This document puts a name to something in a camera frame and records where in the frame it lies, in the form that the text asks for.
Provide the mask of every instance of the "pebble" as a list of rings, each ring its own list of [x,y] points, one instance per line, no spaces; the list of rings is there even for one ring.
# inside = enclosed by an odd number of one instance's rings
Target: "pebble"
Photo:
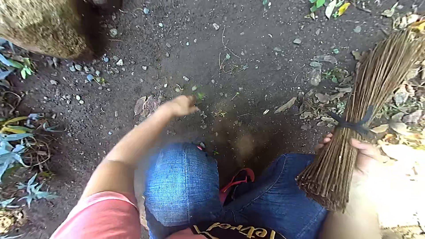
[[[88,74],[86,77],[89,82],[91,82],[94,79],[94,76],[92,74]]]

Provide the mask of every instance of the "pink sleeve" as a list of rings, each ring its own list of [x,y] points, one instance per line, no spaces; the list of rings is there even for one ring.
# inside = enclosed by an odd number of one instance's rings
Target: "pink sleeve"
[[[91,195],[78,202],[51,239],[140,238],[136,199],[129,198],[115,192]]]

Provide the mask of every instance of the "broom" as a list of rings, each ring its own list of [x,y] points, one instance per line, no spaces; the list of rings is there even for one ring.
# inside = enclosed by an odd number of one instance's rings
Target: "broom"
[[[357,150],[349,140],[352,137],[371,138],[367,130],[371,121],[405,80],[412,65],[422,56],[424,47],[421,34],[404,30],[389,35],[366,56],[357,70],[344,116],[331,115],[339,124],[330,143],[295,178],[307,197],[327,210],[345,210],[357,157]]]

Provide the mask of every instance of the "blue jeans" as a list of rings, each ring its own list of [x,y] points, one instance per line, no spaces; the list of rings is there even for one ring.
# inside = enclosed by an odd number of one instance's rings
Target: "blue jeans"
[[[311,154],[284,154],[252,183],[235,190],[222,207],[217,162],[189,143],[171,144],[153,157],[147,172],[145,210],[149,235],[162,239],[199,222],[268,227],[288,239],[313,239],[326,209],[308,199],[294,178]]]

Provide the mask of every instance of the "dirt ground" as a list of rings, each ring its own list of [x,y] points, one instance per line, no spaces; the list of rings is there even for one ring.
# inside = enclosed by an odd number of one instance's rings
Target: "dirt ground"
[[[306,73],[314,56],[339,48],[334,54],[337,65],[354,71],[351,51],[365,51],[385,37],[392,21],[380,13],[394,3],[387,0],[378,6],[369,1],[371,13],[350,6],[331,20],[324,17],[324,9],[317,20],[305,18],[308,1],[271,0],[271,5],[264,7],[260,0],[128,0],[113,15],[93,10],[99,25],[91,37],[102,42],[95,45],[97,61],[77,63],[101,71],[108,85],[86,83],[84,71],[69,70],[71,61],[62,60],[53,68],[35,54],[30,56],[37,64],[37,74],[27,80],[11,79],[16,91],[28,92],[19,108],[22,115],[56,114],[56,121],[67,128],[56,134],[49,164],[56,174],[49,182],[50,190],[60,197],[33,203],[27,211],[28,223],[17,233],[24,233],[22,238],[48,238],[53,233],[76,204],[100,160],[139,121],[133,108],[142,96],[160,97],[164,102],[182,93],[192,94],[193,86],[197,86],[195,93],[205,94],[199,108],[206,117],[200,112],[174,120],[164,131],[161,144],[204,142],[208,152],[218,152],[214,157],[221,185],[242,167],[259,174],[279,154],[312,153],[317,140],[331,129],[300,119],[299,102],[287,112],[274,114],[274,110],[300,91],[313,88]],[[413,3],[404,1],[402,11],[409,11]],[[145,6],[150,9],[148,15],[143,13]],[[361,26],[360,33],[354,32],[356,26]],[[115,37],[109,35],[113,28],[118,31]],[[300,44],[293,43],[296,38]],[[248,68],[232,74],[220,71],[226,54],[230,59],[223,63],[224,71],[236,65],[237,70],[244,65]],[[109,62],[103,61],[104,55]],[[123,65],[116,65],[114,56],[122,59]],[[324,65],[325,69],[333,67]],[[182,93],[175,91],[176,84],[184,89]],[[324,82],[317,90],[326,87]],[[220,110],[227,112],[224,117],[215,116]],[[313,127],[302,130],[307,123]],[[143,170],[138,172],[137,178],[142,179]]]

